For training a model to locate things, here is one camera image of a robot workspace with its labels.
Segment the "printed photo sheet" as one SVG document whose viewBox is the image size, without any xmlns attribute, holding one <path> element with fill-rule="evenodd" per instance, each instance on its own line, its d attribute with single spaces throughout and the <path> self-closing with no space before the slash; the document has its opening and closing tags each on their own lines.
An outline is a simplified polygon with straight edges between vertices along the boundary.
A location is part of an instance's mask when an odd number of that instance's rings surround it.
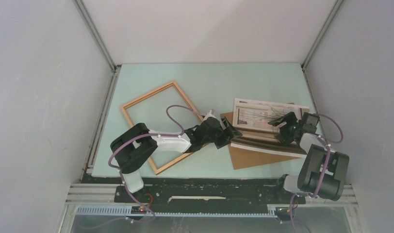
<svg viewBox="0 0 394 233">
<path fill-rule="evenodd" d="M 230 121 L 233 127 L 242 133 L 242 136 L 234 139 L 230 146 L 268 154 L 305 158 L 306 152 L 296 142 L 284 145 L 276 138 L 281 127 L 286 124 L 285 122 L 277 126 L 272 126 L 268 122 L 291 112 L 297 119 L 301 119 L 302 114 L 309 111 L 309 107 L 303 105 L 235 98 Z"/>
</svg>

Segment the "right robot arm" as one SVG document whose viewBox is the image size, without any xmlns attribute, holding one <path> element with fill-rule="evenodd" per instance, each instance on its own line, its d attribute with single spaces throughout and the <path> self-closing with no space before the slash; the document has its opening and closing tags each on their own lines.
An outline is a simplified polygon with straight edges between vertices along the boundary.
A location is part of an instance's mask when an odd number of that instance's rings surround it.
<svg viewBox="0 0 394 233">
<path fill-rule="evenodd" d="M 320 197 L 337 201 L 344 189 L 349 165 L 349 156 L 338 152 L 332 145 L 341 143 L 317 134 L 317 125 L 322 114 L 304 113 L 298 119 L 293 112 L 269 121 L 271 126 L 279 126 L 276 139 L 284 145 L 295 142 L 305 153 L 306 158 L 298 175 L 282 176 L 283 184 L 273 190 L 276 201 L 286 203 L 294 194 L 312 198 Z"/>
</svg>

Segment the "brown cardboard backing board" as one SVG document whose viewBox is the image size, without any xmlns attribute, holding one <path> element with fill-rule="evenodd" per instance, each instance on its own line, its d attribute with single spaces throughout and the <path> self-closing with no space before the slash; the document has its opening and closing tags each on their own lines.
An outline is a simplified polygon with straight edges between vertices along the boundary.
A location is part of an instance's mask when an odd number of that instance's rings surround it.
<svg viewBox="0 0 394 233">
<path fill-rule="evenodd" d="M 232 124 L 232 122 L 230 121 L 232 119 L 232 112 L 221 114 L 221 117 L 226 117 L 227 120 Z M 243 169 L 248 167 L 268 165 L 273 163 L 300 159 L 300 158 L 289 157 L 289 156 L 281 156 L 281 155 L 239 149 L 239 148 L 231 147 L 230 145 L 228 146 L 228 148 L 234 169 Z"/>
</svg>

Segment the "wooden picture frame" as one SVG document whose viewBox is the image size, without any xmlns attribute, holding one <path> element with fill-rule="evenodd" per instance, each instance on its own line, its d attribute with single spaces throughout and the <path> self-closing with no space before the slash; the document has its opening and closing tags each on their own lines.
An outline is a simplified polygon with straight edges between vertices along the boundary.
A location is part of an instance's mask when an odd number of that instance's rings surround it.
<svg viewBox="0 0 394 233">
<path fill-rule="evenodd" d="M 123 105 L 121 105 L 121 111 L 123 113 L 123 116 L 125 117 L 128 125 L 130 127 L 134 126 L 134 122 L 132 121 L 131 117 L 129 116 L 127 110 L 130 107 L 133 107 L 136 104 L 139 104 L 140 102 L 162 92 L 165 91 L 166 89 L 169 89 L 173 87 L 177 93 L 180 95 L 180 97 L 183 99 L 183 101 L 187 104 L 187 106 L 192 109 L 194 111 L 194 115 L 196 116 L 196 118 L 198 119 L 198 121 L 201 123 L 203 121 L 203 117 L 200 113 L 197 112 L 197 108 L 194 106 L 194 104 L 191 102 L 191 100 L 188 98 L 188 96 L 185 94 L 185 92 L 181 89 L 181 87 L 178 85 L 178 83 L 176 81 L 170 81 L 164 85 L 161 85 Z M 171 168 L 172 166 L 178 164 L 179 162 L 181 162 L 182 160 L 184 160 L 185 158 L 189 157 L 190 155 L 192 155 L 192 153 L 186 153 L 186 154 L 182 154 L 179 157 L 175 158 L 174 160 L 170 161 L 169 163 L 167 163 L 166 165 L 163 165 L 162 167 L 158 168 L 153 160 L 152 157 L 148 158 L 148 163 L 150 164 L 152 170 L 154 171 L 154 173 L 156 175 L 161 174 L 162 172 L 168 170 L 169 168 Z"/>
</svg>

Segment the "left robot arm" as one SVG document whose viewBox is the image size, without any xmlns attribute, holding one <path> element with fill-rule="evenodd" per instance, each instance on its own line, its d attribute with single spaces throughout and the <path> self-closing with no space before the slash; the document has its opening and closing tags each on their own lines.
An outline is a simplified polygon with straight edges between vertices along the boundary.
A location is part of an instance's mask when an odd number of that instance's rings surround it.
<svg viewBox="0 0 394 233">
<path fill-rule="evenodd" d="M 117 161 L 116 168 L 127 187 L 126 196 L 133 202 L 139 202 L 145 195 L 140 168 L 153 153 L 193 153 L 210 143 L 220 149 L 241 136 L 242 133 L 224 117 L 217 119 L 210 116 L 199 125 L 180 133 L 162 133 L 149 129 L 145 123 L 138 123 L 110 144 L 111 159 Z"/>
</svg>

